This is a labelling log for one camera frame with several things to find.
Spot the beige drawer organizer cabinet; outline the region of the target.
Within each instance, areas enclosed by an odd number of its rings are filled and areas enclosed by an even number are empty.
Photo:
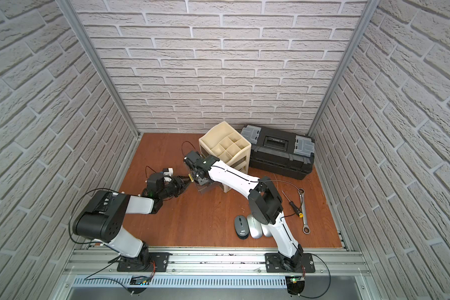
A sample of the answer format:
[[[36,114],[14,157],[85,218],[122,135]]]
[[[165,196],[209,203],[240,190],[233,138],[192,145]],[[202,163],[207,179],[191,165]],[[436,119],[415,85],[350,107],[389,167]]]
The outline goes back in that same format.
[[[199,147],[205,158],[216,156],[236,171],[248,174],[251,143],[227,122],[217,124],[200,137]]]

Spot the silver computer mouse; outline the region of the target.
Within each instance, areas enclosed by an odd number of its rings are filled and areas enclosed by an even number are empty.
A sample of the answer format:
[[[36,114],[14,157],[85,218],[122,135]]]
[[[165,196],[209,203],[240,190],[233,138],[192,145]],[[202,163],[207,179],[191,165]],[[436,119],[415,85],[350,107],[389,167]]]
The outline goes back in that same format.
[[[252,214],[247,216],[247,223],[249,226],[249,234],[253,239],[259,239],[263,236],[263,229],[261,223],[255,219]]]
[[[262,235],[270,238],[272,236],[271,231],[267,225],[261,224]]]

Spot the clear drawer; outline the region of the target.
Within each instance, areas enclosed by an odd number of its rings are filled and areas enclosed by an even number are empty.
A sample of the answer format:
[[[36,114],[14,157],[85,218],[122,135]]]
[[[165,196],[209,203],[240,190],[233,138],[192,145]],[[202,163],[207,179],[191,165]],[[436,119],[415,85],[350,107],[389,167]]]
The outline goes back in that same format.
[[[189,175],[192,182],[197,187],[197,190],[202,195],[214,190],[215,188],[220,188],[223,190],[223,184],[218,181],[213,181],[206,171],[195,170],[191,171]]]

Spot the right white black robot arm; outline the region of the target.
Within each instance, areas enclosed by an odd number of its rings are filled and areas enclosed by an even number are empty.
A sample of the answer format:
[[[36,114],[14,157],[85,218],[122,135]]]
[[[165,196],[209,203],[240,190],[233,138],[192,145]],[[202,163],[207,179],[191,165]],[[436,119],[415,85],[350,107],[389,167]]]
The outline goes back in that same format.
[[[216,156],[202,157],[196,151],[189,152],[184,163],[198,185],[221,183],[243,195],[252,216],[270,231],[276,241],[282,262],[289,269],[299,265],[303,248],[286,222],[282,197],[270,178],[250,176],[228,166]]]

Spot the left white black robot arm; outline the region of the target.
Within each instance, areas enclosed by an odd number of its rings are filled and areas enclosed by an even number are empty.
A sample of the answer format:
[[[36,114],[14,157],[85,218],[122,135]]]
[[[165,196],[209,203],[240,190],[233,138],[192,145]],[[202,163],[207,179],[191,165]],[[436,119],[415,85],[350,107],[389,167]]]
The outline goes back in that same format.
[[[123,227],[126,215],[155,215],[164,202],[183,194],[191,180],[156,172],[147,180],[141,195],[99,189],[71,225],[74,235],[105,244],[119,253],[123,262],[149,266],[148,247]]]

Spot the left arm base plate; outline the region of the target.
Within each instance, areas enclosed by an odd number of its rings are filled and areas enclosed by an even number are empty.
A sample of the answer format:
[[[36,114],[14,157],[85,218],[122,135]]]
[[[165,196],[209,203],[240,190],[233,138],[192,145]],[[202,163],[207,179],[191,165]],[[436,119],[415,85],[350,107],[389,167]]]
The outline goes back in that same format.
[[[163,273],[166,271],[171,253],[148,252],[138,257],[130,258],[121,256],[117,266],[117,272],[151,272]]]

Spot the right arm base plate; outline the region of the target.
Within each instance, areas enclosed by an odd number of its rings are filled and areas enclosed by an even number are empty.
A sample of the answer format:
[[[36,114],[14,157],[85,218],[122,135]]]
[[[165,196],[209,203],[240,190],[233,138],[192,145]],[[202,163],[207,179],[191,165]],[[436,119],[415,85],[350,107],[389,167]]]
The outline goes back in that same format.
[[[315,273],[315,262],[310,253],[297,254],[292,258],[280,253],[266,253],[265,266],[268,273]]]

